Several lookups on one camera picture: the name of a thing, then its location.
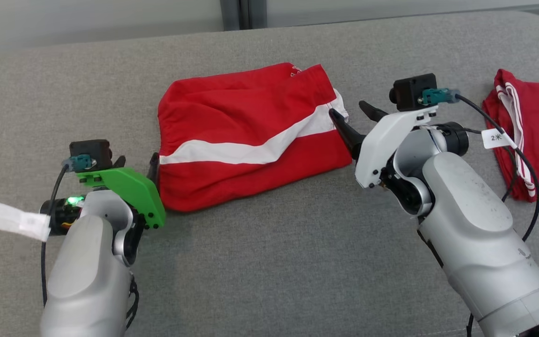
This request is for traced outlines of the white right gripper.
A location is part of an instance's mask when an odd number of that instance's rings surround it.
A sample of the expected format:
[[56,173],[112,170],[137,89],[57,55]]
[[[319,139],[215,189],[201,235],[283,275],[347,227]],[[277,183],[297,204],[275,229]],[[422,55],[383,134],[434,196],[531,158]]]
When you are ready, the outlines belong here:
[[362,188],[378,185],[380,173],[387,160],[402,144],[415,126],[428,123],[436,115],[438,105],[419,110],[389,114],[366,101],[358,102],[359,108],[376,126],[367,135],[358,133],[336,109],[330,108],[328,115],[357,162],[355,179]]

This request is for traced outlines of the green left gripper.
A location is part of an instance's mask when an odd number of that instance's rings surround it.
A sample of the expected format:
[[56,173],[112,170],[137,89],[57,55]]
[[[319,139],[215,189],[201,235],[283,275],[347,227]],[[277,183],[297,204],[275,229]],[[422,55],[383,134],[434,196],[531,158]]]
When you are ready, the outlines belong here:
[[159,196],[159,153],[154,152],[149,161],[147,177],[130,167],[125,167],[126,157],[121,155],[112,168],[77,173],[79,181],[90,187],[105,186],[123,201],[143,214],[151,228],[165,226],[166,210]]

